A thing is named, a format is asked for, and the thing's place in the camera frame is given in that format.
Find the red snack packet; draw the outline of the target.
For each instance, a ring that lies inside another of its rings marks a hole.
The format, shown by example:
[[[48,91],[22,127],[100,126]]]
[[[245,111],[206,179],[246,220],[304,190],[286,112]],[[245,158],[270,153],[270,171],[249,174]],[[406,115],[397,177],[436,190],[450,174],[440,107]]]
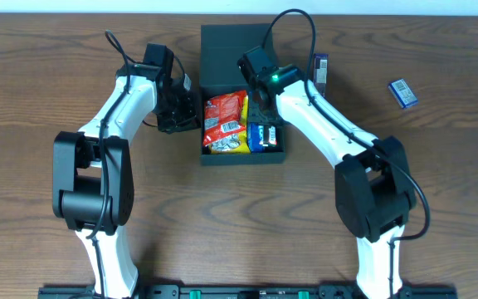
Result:
[[[245,90],[214,96],[204,108],[204,136],[202,144],[210,144],[246,130],[243,114],[248,95]]]

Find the green chocolate bar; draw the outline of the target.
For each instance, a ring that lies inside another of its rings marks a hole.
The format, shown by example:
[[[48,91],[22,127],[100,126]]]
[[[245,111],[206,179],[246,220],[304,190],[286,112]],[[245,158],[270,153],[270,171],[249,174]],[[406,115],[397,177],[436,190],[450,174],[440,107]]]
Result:
[[[277,146],[277,138],[276,138],[276,128],[275,128],[275,126],[265,125],[265,126],[262,128],[261,145],[262,145],[263,147],[275,147],[275,146]]]

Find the dark blue chocolate bar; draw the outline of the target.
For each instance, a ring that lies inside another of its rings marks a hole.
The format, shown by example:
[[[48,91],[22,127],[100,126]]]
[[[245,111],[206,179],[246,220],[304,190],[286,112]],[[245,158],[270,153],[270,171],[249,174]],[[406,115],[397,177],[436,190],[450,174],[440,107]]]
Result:
[[[314,84],[316,90],[325,97],[328,78],[329,55],[327,53],[314,54]]]

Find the blue Oreo cookie pack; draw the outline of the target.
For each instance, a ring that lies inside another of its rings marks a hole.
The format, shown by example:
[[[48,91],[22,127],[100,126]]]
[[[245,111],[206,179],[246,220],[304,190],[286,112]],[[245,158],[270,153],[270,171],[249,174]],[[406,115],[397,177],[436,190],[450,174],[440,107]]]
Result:
[[[280,130],[278,127],[276,128],[276,138],[277,138],[277,146],[275,147],[263,147],[261,145],[262,139],[262,128],[265,125],[257,124],[257,123],[249,123],[247,127],[247,142],[249,149],[252,153],[274,153],[274,152],[282,152],[283,151],[283,142],[280,140]]]

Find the dark green box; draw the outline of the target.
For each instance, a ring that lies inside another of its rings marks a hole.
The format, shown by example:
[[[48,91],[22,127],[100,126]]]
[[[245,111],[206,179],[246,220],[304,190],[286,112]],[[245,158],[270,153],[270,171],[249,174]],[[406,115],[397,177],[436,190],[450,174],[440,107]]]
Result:
[[[247,90],[237,61],[252,48],[259,46],[269,25],[230,24],[201,26],[201,55],[199,67],[199,118],[204,118],[205,102],[214,96]],[[201,147],[203,166],[239,164],[280,164],[285,160],[285,128],[276,128],[277,146],[252,154],[212,154]]]

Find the yellow Hacks candy bag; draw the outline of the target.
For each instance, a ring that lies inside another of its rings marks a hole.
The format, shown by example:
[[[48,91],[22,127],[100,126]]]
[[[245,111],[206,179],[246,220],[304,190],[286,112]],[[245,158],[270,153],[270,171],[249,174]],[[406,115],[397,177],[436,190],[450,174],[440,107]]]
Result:
[[[247,145],[247,116],[248,116],[248,102],[245,104],[243,110],[246,119],[246,130],[241,133],[236,133],[216,141],[208,147],[211,154],[250,154],[251,151]]]

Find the small blue box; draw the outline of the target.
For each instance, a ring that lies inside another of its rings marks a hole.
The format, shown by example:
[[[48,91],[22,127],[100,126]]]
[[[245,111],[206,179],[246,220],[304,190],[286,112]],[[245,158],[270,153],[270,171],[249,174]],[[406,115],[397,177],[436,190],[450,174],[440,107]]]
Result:
[[[388,89],[403,110],[413,107],[418,103],[417,97],[403,79],[390,82]]]

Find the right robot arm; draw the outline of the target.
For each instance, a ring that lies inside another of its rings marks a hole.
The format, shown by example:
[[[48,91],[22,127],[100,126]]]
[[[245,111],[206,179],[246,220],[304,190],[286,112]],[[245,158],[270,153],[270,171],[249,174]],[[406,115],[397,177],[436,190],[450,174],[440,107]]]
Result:
[[[416,198],[401,143],[378,139],[338,112],[296,66],[279,68],[261,47],[237,62],[263,105],[302,132],[334,168],[335,205],[358,244],[358,288],[367,298],[402,289],[398,238]]]

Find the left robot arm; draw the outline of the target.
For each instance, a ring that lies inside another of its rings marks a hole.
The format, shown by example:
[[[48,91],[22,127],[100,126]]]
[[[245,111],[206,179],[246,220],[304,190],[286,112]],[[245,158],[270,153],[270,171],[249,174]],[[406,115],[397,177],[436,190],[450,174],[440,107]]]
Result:
[[[142,61],[122,58],[115,88],[95,117],[76,132],[60,132],[53,143],[53,213],[85,246],[95,284],[42,289],[40,297],[135,297],[139,271],[125,228],[134,205],[133,138],[149,114],[166,134],[200,126],[198,97],[187,74],[172,77],[179,59],[169,48],[149,43]]]

